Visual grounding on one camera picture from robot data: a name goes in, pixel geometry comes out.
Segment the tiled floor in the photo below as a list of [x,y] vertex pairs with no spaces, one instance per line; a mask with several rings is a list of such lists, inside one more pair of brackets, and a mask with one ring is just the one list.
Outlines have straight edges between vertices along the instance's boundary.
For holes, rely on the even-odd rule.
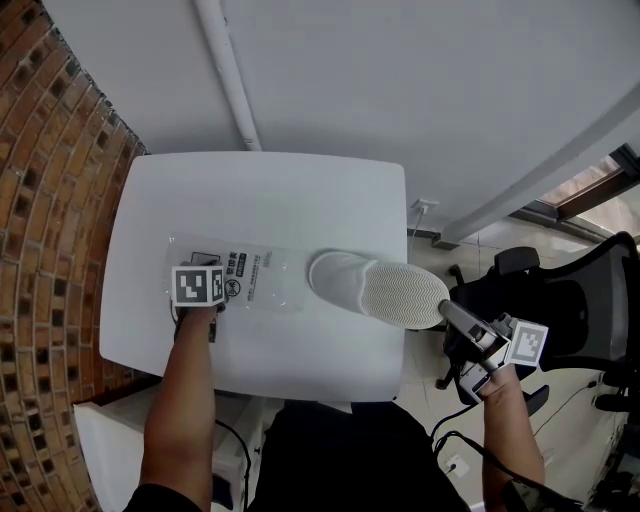
[[[433,271],[447,285],[453,286],[453,278],[446,275],[449,266],[457,263],[465,279],[471,281],[487,272],[495,254],[523,245],[535,247],[545,267],[565,264],[589,250],[589,244],[581,240],[524,222],[505,220],[467,238],[449,252],[431,248],[429,240],[416,239],[410,262]],[[439,419],[463,408],[454,387],[440,391],[434,385],[448,368],[441,350],[442,336],[433,332],[408,333],[405,344],[403,383],[397,403],[411,412],[427,432],[431,432]],[[526,379],[523,383],[525,391],[534,391],[543,384],[551,389],[548,403],[532,417],[534,429],[571,394],[597,376],[598,372],[576,369],[539,371]],[[614,425],[624,419],[622,415],[615,417],[591,407],[591,398],[602,392],[600,387],[582,391],[537,437],[547,464],[547,485],[573,498],[587,498],[609,449]],[[482,406],[479,406],[443,426],[440,434],[455,429],[482,443],[482,414]],[[462,478],[453,474],[450,478],[469,504],[481,502],[480,456],[462,441],[451,439],[440,456],[441,465],[444,467],[454,454],[463,458],[470,471]]]

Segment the wall outlet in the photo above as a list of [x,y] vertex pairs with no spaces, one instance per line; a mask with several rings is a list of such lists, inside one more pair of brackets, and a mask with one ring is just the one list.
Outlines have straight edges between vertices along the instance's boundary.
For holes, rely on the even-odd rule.
[[415,203],[411,205],[412,210],[419,210],[422,207],[425,207],[427,211],[433,210],[436,206],[440,204],[440,201],[436,201],[434,199],[418,199]]
[[447,467],[451,469],[454,464],[456,465],[456,467],[453,469],[453,474],[458,478],[462,478],[469,472],[468,464],[464,460],[462,460],[462,457],[460,457],[460,455],[458,455],[457,453],[447,461]]

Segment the plastic bag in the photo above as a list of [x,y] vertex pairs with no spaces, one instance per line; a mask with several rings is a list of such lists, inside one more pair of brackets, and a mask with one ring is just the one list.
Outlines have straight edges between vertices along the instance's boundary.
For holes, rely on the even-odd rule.
[[173,266],[222,265],[228,306],[292,313],[304,308],[309,257],[302,251],[176,232],[169,238],[164,289],[170,294]]

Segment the curved brick wall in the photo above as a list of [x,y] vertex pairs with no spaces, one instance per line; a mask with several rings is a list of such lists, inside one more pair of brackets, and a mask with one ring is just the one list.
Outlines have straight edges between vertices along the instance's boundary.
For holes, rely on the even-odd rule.
[[144,147],[40,4],[0,0],[0,510],[96,507],[70,406],[131,381],[101,359],[115,210]]

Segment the black cable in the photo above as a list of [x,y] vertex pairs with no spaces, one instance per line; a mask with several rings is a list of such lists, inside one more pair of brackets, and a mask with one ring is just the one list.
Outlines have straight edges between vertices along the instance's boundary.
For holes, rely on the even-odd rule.
[[578,391],[576,391],[573,395],[571,395],[571,396],[567,399],[567,401],[566,401],[565,403],[563,403],[563,404],[558,408],[558,410],[557,410],[556,412],[554,412],[551,416],[549,416],[549,418],[547,419],[547,421],[545,421],[542,425],[540,425],[540,427],[538,428],[538,430],[536,430],[536,433],[535,433],[535,434],[533,434],[533,437],[536,437],[536,436],[538,435],[538,432],[540,432],[540,431],[542,430],[542,428],[543,428],[547,423],[549,423],[549,422],[553,419],[553,417],[554,417],[556,414],[558,414],[558,413],[562,410],[562,408],[563,408],[565,405],[567,405],[567,404],[568,404],[568,403],[573,399],[573,397],[574,397],[574,396],[576,396],[576,395],[577,395],[578,393],[580,393],[581,391],[584,391],[585,389],[595,388],[597,385],[598,385],[598,382],[597,382],[597,381],[595,381],[595,380],[592,380],[592,381],[591,381],[591,382],[589,382],[589,384],[587,384],[585,387],[580,388],[580,389],[579,389]]
[[243,508],[243,510],[246,512],[247,508],[249,507],[249,471],[251,471],[251,457],[249,457],[249,449],[247,448],[247,444],[240,437],[240,434],[238,434],[235,430],[233,430],[233,428],[231,428],[229,425],[227,425],[226,423],[223,423],[220,420],[216,420],[216,423],[221,427],[226,428],[229,432],[231,432],[234,436],[236,436],[236,438],[238,439],[238,441],[240,441],[240,444],[242,445],[242,449],[244,450],[244,456],[247,458],[247,470],[244,473],[244,508]]
[[475,451],[477,451],[480,455],[482,455],[482,457],[487,460],[488,462],[490,462],[491,464],[493,464],[493,466],[495,466],[496,468],[498,468],[500,471],[502,471],[503,473],[506,473],[507,475],[509,475],[511,478],[513,478],[514,480],[521,482],[533,489],[537,489],[539,491],[542,491],[548,495],[552,495],[555,499],[557,499],[559,501],[558,504],[560,503],[567,503],[567,504],[571,504],[573,506],[581,506],[582,503],[576,500],[572,500],[571,498],[567,498],[565,496],[562,496],[561,494],[558,494],[557,492],[555,492],[552,489],[549,489],[548,487],[539,484],[538,482],[534,482],[533,480],[529,480],[528,478],[516,473],[515,471],[511,471],[508,467],[506,467],[504,464],[502,464],[502,462],[500,462],[498,460],[498,458],[493,455],[490,451],[486,450],[484,447],[480,446],[478,443],[476,443],[473,439],[469,439],[468,437],[463,436],[460,432],[456,431],[456,430],[452,430],[450,432],[447,432],[441,439],[438,439],[438,443],[436,450],[434,451],[434,455],[436,456],[436,458],[438,457],[438,455],[440,454],[440,451],[442,451],[442,449],[444,448],[444,445],[446,444],[447,440],[450,437],[459,437],[460,439],[462,439],[465,443],[467,443],[471,448],[473,448]]
[[470,405],[469,407],[465,407],[461,411],[458,411],[458,412],[452,414],[451,416],[445,416],[444,418],[442,418],[438,423],[436,423],[436,426],[433,427],[433,430],[431,431],[431,442],[433,442],[433,439],[436,436],[436,432],[442,426],[443,423],[446,423],[449,420],[457,418],[458,416],[462,416],[464,413],[469,412],[471,409],[473,409],[476,405],[478,405],[478,404]]

